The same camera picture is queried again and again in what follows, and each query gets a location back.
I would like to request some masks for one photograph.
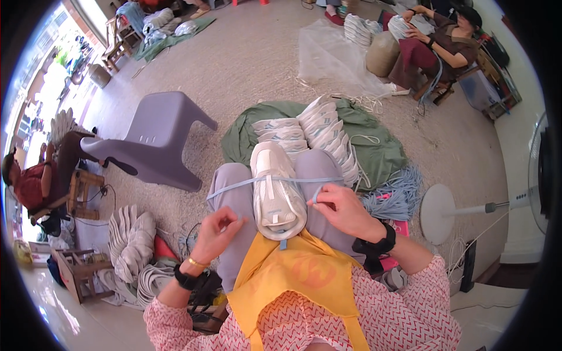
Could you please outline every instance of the red slipper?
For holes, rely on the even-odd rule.
[[[339,17],[337,14],[331,16],[327,11],[324,12],[324,16],[326,16],[333,24],[337,24],[338,26],[343,26],[343,19]]]

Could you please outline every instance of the wooden stool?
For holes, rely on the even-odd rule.
[[[87,253],[93,253],[94,250],[56,250],[53,249],[51,254],[57,261],[58,270],[60,271],[62,281],[70,294],[74,296],[78,303],[102,299],[112,296],[113,291],[105,291],[96,293],[94,287],[93,276],[99,270],[113,269],[111,261],[86,263],[82,256]],[[82,283],[88,283],[90,295],[84,296],[81,290]]]
[[[102,176],[93,173],[76,170],[70,180],[69,198],[66,202],[66,210],[70,216],[78,218],[86,218],[88,220],[99,220],[99,212],[96,209],[87,209],[88,190],[91,185],[102,187],[105,179]],[[80,185],[84,185],[82,191],[82,201],[78,201],[80,195]]]

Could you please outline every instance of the clear plastic sheet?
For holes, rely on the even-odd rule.
[[[344,38],[342,29],[318,20],[299,32],[298,77],[310,83],[323,78],[338,80],[345,84],[344,93],[350,97],[390,96],[390,89],[367,70],[365,53],[365,49]]]

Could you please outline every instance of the woman in brown shirt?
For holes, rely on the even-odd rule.
[[[409,23],[417,13],[422,13],[435,21],[437,25],[435,33],[425,35]],[[390,13],[383,15],[384,30],[388,28],[388,21],[392,16]],[[388,85],[393,95],[407,95],[410,88],[415,87],[418,68],[431,76],[437,75],[439,61],[432,50],[443,62],[442,81],[454,79],[476,60],[478,43],[472,35],[482,26],[482,18],[475,9],[461,7],[458,10],[456,23],[421,5],[404,11],[402,18],[410,29],[406,31],[407,39],[398,41],[400,55],[388,75],[391,81]]]

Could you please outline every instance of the green cloth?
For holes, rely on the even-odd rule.
[[[184,40],[187,40],[195,36],[197,33],[207,28],[207,26],[209,26],[215,20],[216,19],[213,17],[205,17],[202,19],[191,20],[197,24],[197,30],[194,33],[181,35],[179,37],[168,35],[166,39],[162,39],[161,41],[149,46],[148,48],[144,47],[144,40],[143,40],[140,42],[140,46],[137,49],[137,52],[133,54],[133,58],[138,61],[144,57],[146,62],[150,62],[154,60],[154,58],[165,48],[174,46],[179,42],[182,42]]]
[[[339,99],[336,106],[338,117],[343,120],[343,129],[350,138],[354,135],[368,135],[380,140],[380,144],[373,144],[360,136],[351,139],[357,152],[357,160],[371,181],[370,187],[366,187],[365,181],[362,181],[360,191],[377,188],[391,174],[406,166],[408,160],[402,144],[373,115],[348,99]],[[239,162],[249,167],[252,150],[257,144],[252,124],[261,120],[294,118],[305,108],[306,105],[291,101],[268,101],[245,110],[221,140],[225,161]]]

